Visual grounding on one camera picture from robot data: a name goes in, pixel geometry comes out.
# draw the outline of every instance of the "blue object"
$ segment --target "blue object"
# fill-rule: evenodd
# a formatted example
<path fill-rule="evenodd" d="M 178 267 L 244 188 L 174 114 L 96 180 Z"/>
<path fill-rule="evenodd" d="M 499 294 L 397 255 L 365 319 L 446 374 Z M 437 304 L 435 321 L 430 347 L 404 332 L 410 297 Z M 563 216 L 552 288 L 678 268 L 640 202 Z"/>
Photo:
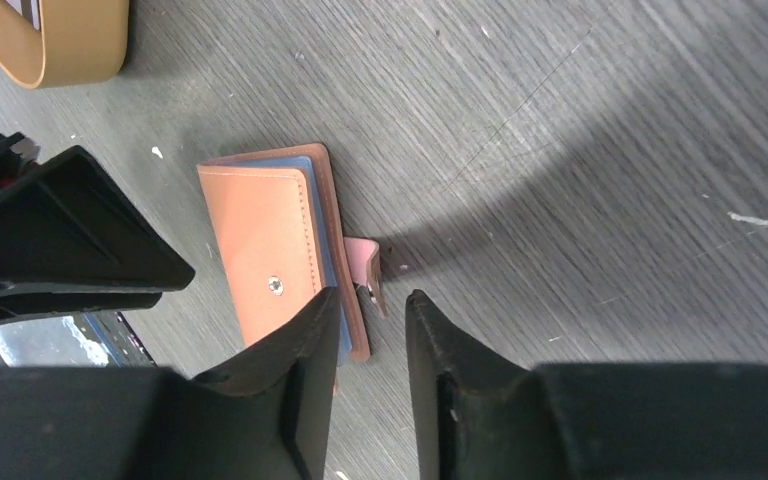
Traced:
<path fill-rule="evenodd" d="M 322 202 L 319 201 L 319 187 L 316 184 L 316 174 L 313 171 L 313 161 L 310 157 L 283 157 L 255 160 L 252 162 L 238 162 L 231 164 L 235 167 L 270 167 L 270 168 L 299 168 L 304 170 L 305 176 L 310 180 L 313 193 L 313 215 L 316 227 L 319 231 L 319 247 L 322 261 L 325 263 L 325 285 L 338 287 L 337 272 L 334 268 L 334 260 L 331 258 L 331 245 L 328 239 L 328 230 L 325 227 L 325 215 L 322 211 Z M 352 337 L 349 335 L 349 324 L 346 320 L 346 308 L 340 306 L 340 352 L 337 356 L 337 364 L 342 365 L 348 360 L 352 351 Z"/>

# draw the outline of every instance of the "white debris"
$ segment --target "white debris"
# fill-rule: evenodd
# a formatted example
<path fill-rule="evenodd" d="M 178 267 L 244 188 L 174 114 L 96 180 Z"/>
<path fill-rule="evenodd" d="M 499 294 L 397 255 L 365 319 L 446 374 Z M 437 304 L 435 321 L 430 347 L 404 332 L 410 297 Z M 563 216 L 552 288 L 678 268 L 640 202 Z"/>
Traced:
<path fill-rule="evenodd" d="M 768 227 L 768 220 L 764 220 L 762 218 L 746 217 L 743 215 L 738 215 L 734 212 L 729 212 L 729 218 L 731 218 L 735 222 L 745 222 L 745 223 L 750 223 L 752 225 L 757 225 L 759 227 Z"/>
<path fill-rule="evenodd" d="M 110 359 L 107 356 L 107 349 L 104 348 L 104 345 L 99 342 L 89 340 L 86 336 L 84 336 L 78 326 L 75 325 L 75 320 L 72 317 L 63 317 L 61 321 L 63 326 L 68 328 L 72 333 L 72 337 L 74 337 L 75 340 L 77 340 L 81 345 L 81 348 L 87 354 L 87 358 L 93 365 L 97 365 L 99 367 L 107 366 L 107 364 L 110 362 Z"/>

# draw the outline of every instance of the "wallet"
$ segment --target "wallet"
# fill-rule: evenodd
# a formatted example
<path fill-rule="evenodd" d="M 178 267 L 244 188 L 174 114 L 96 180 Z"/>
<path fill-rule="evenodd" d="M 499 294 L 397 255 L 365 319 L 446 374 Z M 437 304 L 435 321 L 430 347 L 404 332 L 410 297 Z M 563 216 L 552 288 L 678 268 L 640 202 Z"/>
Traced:
<path fill-rule="evenodd" d="M 245 344 L 286 324 L 324 287 L 337 287 L 338 361 L 367 360 L 353 281 L 386 313 L 379 247 L 343 237 L 325 146 L 218 158 L 199 165 L 198 174 Z"/>

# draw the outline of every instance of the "gray floor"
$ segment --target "gray floor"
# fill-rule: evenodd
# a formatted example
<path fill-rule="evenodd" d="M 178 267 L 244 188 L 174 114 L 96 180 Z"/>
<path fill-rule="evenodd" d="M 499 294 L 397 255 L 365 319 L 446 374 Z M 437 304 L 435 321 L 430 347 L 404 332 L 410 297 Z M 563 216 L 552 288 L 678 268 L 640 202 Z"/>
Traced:
<path fill-rule="evenodd" d="M 413 288 L 523 365 L 768 362 L 768 227 L 730 215 L 768 220 L 768 0 L 135 1 L 121 76 L 0 74 L 0 130 L 88 147 L 196 267 L 130 315 L 187 374 L 242 347 L 195 164 L 329 146 L 397 314 L 365 305 L 326 478 L 417 478 Z"/>

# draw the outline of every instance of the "tan container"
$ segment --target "tan container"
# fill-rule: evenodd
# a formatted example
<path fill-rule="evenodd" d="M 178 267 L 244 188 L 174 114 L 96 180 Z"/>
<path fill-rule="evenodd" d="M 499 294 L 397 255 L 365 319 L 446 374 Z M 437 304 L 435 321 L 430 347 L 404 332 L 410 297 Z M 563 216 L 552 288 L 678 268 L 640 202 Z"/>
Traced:
<path fill-rule="evenodd" d="M 25 88 L 103 82 L 122 68 L 130 0 L 39 0 L 36 30 L 0 0 L 0 66 Z"/>

